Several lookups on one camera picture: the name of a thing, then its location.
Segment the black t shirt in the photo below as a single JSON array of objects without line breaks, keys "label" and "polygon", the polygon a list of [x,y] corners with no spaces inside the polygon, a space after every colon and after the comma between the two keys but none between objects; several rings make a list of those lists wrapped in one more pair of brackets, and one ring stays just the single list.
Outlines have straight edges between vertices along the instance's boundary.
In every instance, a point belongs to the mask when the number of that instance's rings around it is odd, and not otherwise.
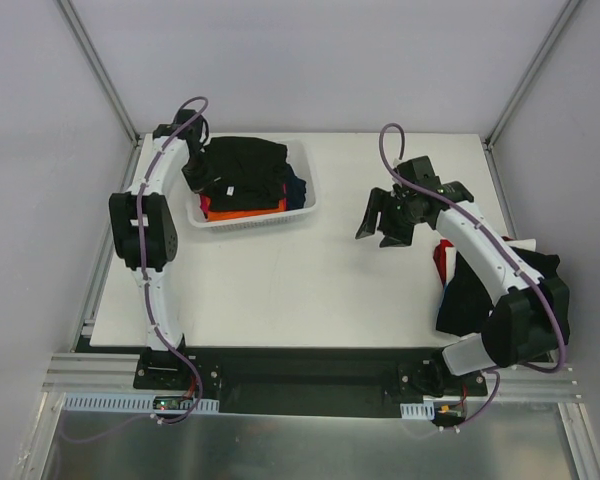
[{"label": "black t shirt", "polygon": [[451,243],[441,241],[433,261],[443,286],[435,329],[458,337],[478,333],[493,310],[486,288]]},{"label": "black t shirt", "polygon": [[203,159],[215,180],[202,190],[213,212],[277,209],[284,198],[287,146],[256,137],[213,138]]}]

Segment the white plastic laundry basket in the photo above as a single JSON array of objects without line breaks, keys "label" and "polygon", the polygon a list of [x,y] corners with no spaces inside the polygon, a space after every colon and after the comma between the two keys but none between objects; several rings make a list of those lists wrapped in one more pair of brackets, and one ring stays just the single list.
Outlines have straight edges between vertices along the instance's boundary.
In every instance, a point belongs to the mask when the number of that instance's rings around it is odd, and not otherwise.
[{"label": "white plastic laundry basket", "polygon": [[200,196],[189,193],[185,201],[186,215],[189,223],[201,230],[213,232],[236,231],[245,228],[293,222],[315,213],[319,206],[320,194],[317,169],[313,162],[310,147],[306,142],[297,138],[277,139],[277,142],[287,147],[287,162],[291,165],[296,177],[305,182],[306,192],[301,208],[256,216],[209,221],[205,217],[201,207]]}]

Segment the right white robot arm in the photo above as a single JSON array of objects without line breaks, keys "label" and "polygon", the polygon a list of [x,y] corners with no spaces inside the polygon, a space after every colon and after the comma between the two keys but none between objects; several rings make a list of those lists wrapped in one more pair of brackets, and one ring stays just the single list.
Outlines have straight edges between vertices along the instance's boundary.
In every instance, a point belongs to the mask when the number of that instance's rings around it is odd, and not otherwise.
[{"label": "right white robot arm", "polygon": [[442,183],[422,156],[391,169],[391,189],[369,193],[359,239],[381,232],[381,247],[408,247],[426,224],[449,240],[485,290],[490,307],[476,331],[435,351],[410,376],[413,389],[442,397],[461,388],[474,372],[530,365],[551,351],[562,368],[570,329],[570,292],[555,273],[531,266],[484,218],[460,182]]}]

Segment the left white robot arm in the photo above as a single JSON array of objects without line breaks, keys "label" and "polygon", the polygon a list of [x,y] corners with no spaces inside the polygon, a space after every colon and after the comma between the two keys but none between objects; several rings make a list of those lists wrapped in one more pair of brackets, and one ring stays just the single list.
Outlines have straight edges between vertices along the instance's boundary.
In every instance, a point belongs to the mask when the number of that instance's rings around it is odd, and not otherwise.
[{"label": "left white robot arm", "polygon": [[178,179],[194,192],[217,180],[204,159],[207,106],[205,97],[194,97],[179,107],[171,122],[158,125],[148,166],[125,191],[108,200],[115,253],[131,271],[143,303],[146,348],[161,359],[157,377],[172,389],[190,381],[192,366],[184,359],[185,336],[169,286],[179,239],[168,195]]}]

